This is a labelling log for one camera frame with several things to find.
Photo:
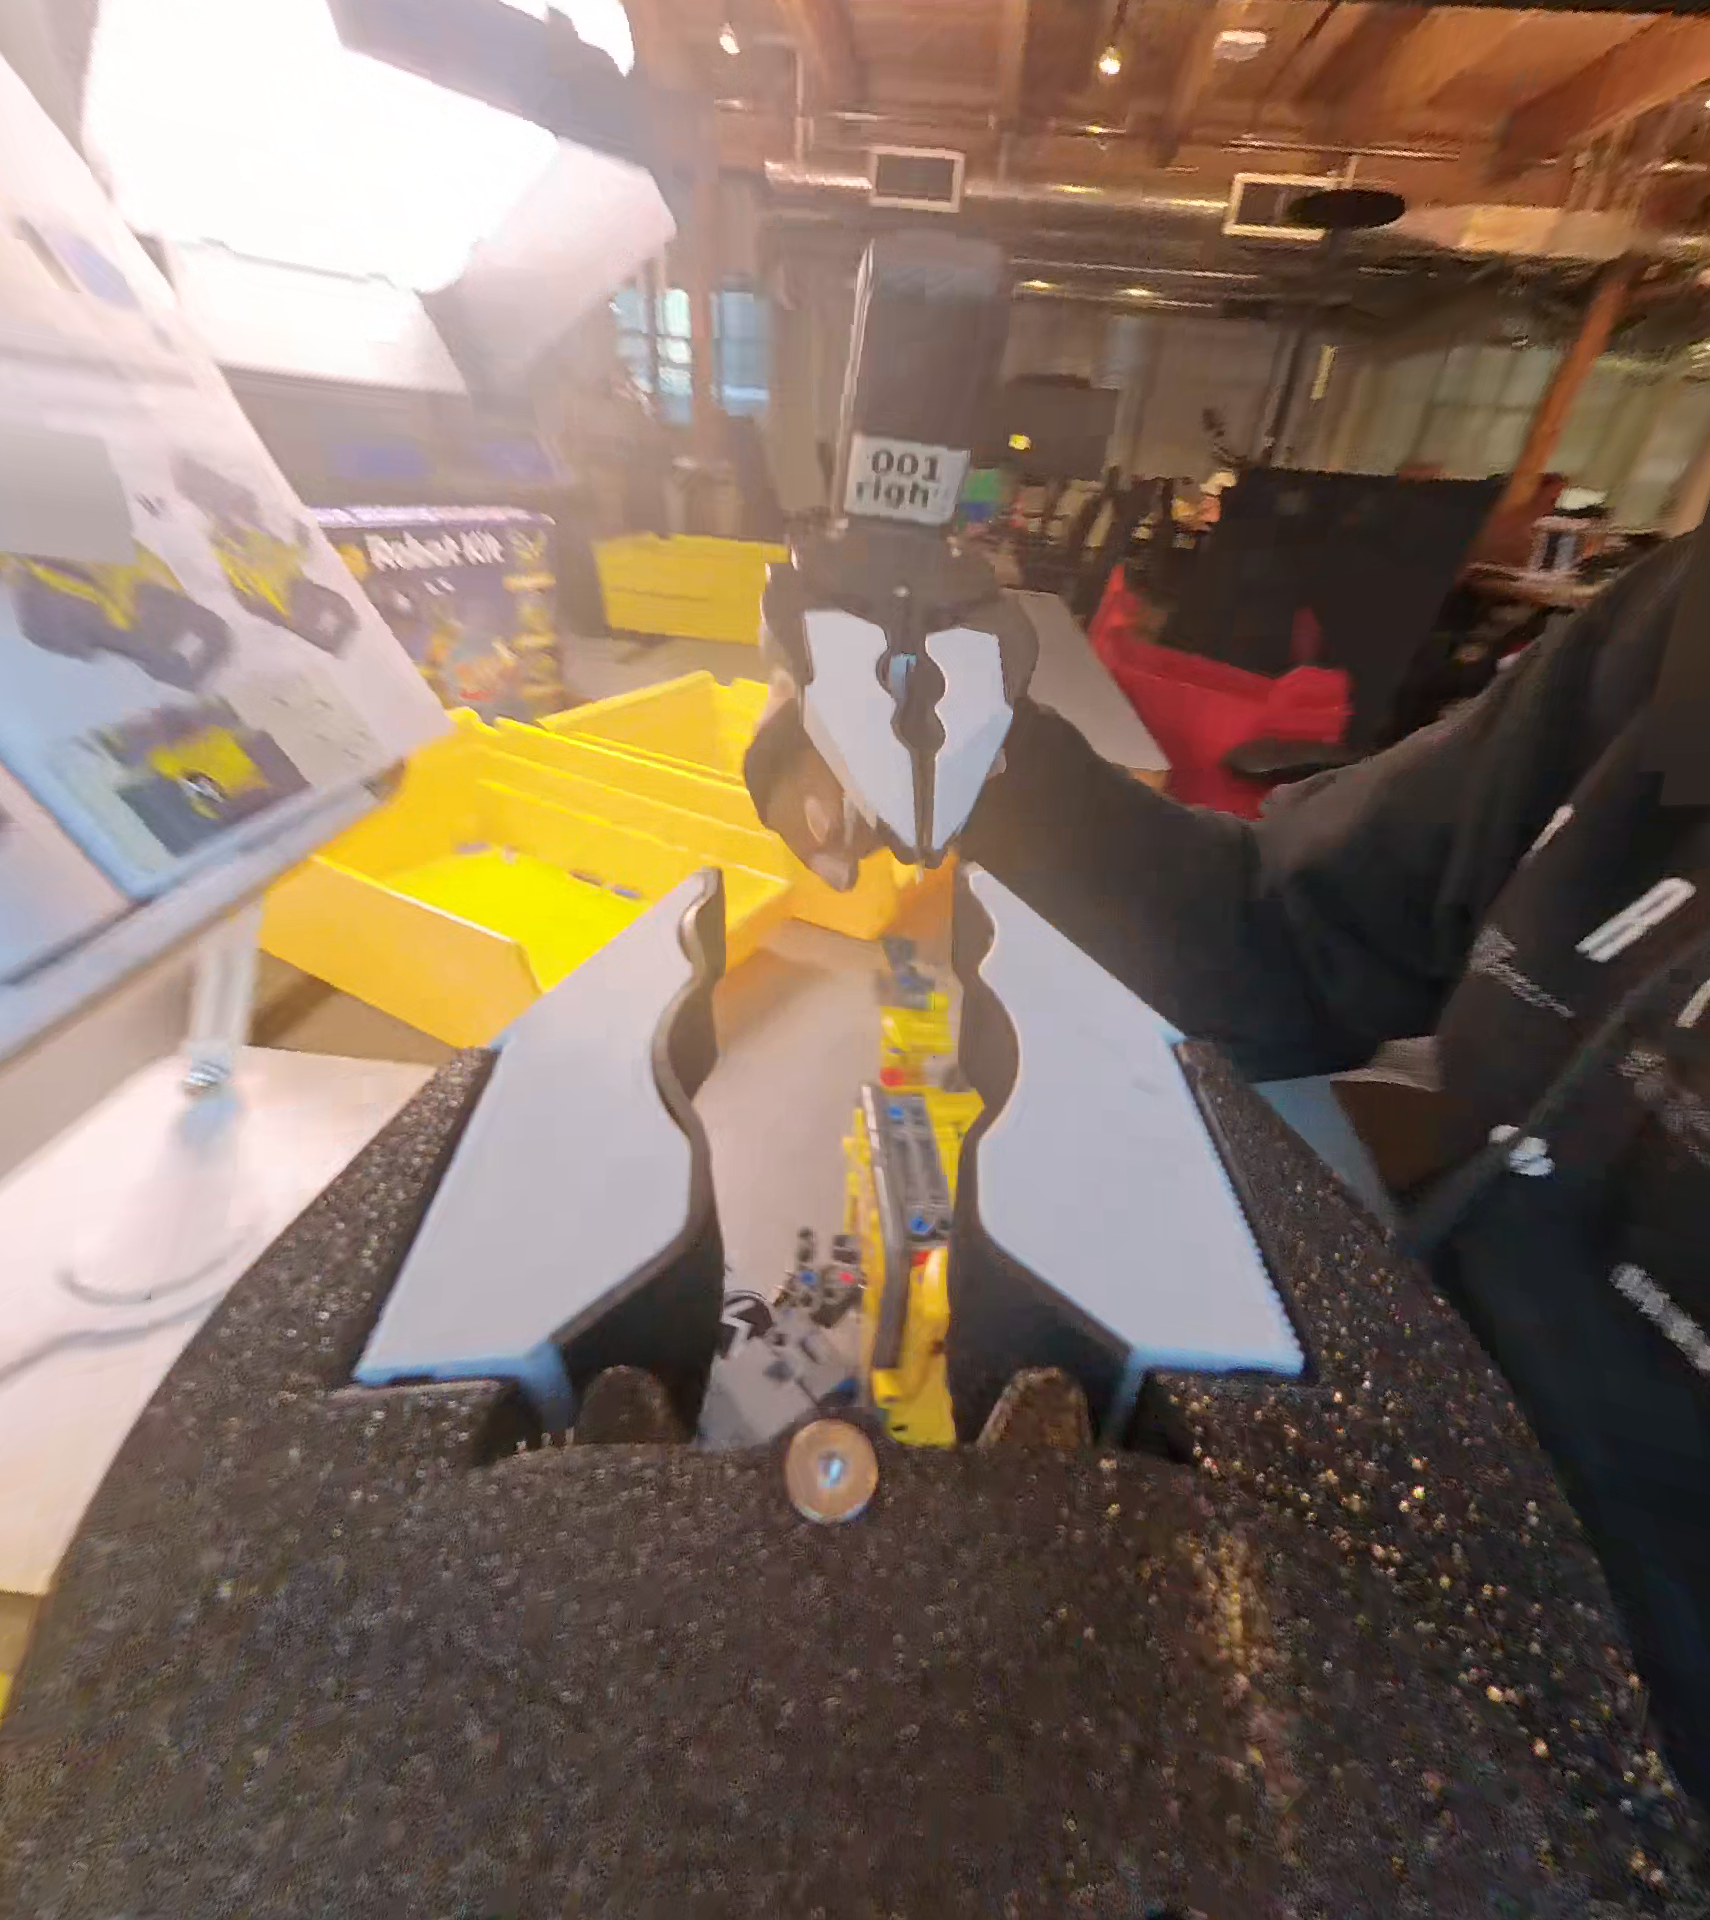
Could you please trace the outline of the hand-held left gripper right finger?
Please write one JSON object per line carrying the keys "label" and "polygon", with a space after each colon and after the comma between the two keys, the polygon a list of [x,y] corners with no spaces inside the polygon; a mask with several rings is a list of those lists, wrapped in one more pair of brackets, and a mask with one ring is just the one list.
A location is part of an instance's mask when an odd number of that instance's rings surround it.
{"label": "hand-held left gripper right finger", "polygon": [[982,1101],[948,1234],[948,1399],[979,1439],[1058,1373],[1098,1439],[1153,1378],[1308,1381],[1295,1307],[1187,1037],[1003,881],[953,896],[959,1062]]}

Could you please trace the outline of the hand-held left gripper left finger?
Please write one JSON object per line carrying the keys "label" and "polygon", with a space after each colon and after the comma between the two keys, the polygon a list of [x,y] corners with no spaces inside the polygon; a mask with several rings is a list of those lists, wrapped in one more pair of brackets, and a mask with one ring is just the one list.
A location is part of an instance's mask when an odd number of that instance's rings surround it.
{"label": "hand-held left gripper left finger", "polygon": [[724,1236],[697,1095],[719,1062],[724,874],[698,868],[520,1015],[355,1366],[363,1389],[506,1383],[545,1429],[604,1375],[702,1414]]}

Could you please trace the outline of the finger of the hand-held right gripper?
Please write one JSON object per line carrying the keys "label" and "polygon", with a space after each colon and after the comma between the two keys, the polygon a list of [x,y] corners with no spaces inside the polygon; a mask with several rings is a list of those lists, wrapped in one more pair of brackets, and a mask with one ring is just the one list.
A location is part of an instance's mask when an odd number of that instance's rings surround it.
{"label": "finger of the hand-held right gripper", "polygon": [[1014,714],[1004,643],[995,633],[943,628],[926,639],[925,660],[939,682],[925,853],[944,858],[995,775]]}
{"label": "finger of the hand-held right gripper", "polygon": [[934,663],[931,636],[863,613],[801,614],[809,682],[803,730],[856,816],[915,867],[934,864]]}

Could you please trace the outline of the yellow tracked brick vehicle model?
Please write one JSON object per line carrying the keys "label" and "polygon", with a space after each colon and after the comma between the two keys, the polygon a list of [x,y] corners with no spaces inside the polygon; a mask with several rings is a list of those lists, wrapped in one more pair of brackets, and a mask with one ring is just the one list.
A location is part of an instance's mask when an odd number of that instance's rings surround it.
{"label": "yellow tracked brick vehicle model", "polygon": [[953,996],[902,937],[883,938],[878,1068],[842,1141],[842,1266],[861,1285],[859,1392],[902,1447],[948,1450],[948,1247],[965,1139],[982,1101]]}

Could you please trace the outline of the person's right forearm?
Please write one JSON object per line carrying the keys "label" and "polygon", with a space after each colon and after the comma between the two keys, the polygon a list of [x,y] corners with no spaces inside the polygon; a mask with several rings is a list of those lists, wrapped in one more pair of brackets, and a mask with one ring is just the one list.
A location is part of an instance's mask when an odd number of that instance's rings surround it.
{"label": "person's right forearm", "polygon": [[960,853],[1246,1081],[1337,1075],[1438,1029],[1520,849],[1476,849],[1514,742],[1488,692],[1244,820],[1129,778],[1022,698]]}

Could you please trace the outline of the person's right hand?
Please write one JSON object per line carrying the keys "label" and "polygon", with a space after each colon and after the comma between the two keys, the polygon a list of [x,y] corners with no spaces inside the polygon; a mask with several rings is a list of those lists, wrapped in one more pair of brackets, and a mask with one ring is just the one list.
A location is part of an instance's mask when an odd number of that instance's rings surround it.
{"label": "person's right hand", "polygon": [[881,838],[810,740],[798,692],[786,680],[768,682],[744,755],[744,787],[760,825],[813,877],[837,895],[854,890]]}

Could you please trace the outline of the red plastic crate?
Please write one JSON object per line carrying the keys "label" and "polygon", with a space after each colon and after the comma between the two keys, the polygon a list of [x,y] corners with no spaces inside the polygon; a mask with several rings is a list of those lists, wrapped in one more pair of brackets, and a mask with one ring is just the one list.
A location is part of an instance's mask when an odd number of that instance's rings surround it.
{"label": "red plastic crate", "polygon": [[1271,678],[1150,636],[1150,604],[1112,567],[1089,643],[1167,759],[1165,793],[1257,819],[1271,795],[1346,767],[1354,692],[1319,659]]}

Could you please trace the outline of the grey brick power module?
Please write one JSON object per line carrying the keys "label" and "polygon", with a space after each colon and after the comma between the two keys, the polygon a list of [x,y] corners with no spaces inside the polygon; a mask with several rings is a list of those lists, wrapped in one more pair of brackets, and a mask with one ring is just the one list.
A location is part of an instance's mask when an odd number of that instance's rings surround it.
{"label": "grey brick power module", "polygon": [[866,1292],[859,1239],[823,1244],[813,1228],[797,1234],[775,1294],[726,1292],[698,1449],[758,1449],[819,1414],[866,1407]]}

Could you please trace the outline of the large yellow storage bin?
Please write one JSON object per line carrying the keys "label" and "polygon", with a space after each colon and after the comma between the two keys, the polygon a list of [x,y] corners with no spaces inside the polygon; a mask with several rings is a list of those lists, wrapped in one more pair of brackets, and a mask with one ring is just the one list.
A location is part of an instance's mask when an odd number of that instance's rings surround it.
{"label": "large yellow storage bin", "polygon": [[265,953],[473,1049],[702,870],[723,877],[730,967],[788,921],[891,934],[955,870],[881,853],[849,892],[809,873],[742,781],[767,698],[694,672],[539,724],[458,710],[389,805],[269,892]]}

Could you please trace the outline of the dark printed cardboard box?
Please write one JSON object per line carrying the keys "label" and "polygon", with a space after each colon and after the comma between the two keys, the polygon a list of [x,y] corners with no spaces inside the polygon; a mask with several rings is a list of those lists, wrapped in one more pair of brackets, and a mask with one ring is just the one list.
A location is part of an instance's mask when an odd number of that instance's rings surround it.
{"label": "dark printed cardboard box", "polygon": [[552,522],[515,506],[340,506],[314,522],[442,709],[534,724],[575,705]]}

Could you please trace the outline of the book stand with white base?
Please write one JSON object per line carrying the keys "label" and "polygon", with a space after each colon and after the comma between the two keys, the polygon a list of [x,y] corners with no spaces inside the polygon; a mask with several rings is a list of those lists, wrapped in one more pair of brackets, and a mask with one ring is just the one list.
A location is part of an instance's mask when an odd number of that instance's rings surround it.
{"label": "book stand with white base", "polygon": [[251,1045],[262,911],[397,778],[0,987],[0,1597],[38,1599],[197,1331],[430,1068]]}

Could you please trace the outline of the bright overhead light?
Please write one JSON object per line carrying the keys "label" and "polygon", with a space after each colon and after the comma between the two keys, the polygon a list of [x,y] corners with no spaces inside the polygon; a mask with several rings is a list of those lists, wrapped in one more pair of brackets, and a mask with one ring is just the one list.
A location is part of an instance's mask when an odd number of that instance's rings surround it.
{"label": "bright overhead light", "polygon": [[322,3],[99,4],[83,148],[235,374],[501,393],[676,236],[647,168],[347,50]]}

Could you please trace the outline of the instruction booklet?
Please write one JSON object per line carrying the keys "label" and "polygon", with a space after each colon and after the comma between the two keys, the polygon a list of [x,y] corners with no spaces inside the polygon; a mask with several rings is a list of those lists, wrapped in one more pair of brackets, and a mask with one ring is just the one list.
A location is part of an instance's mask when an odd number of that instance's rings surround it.
{"label": "instruction booklet", "polygon": [[444,730],[0,50],[0,999],[265,896]]}

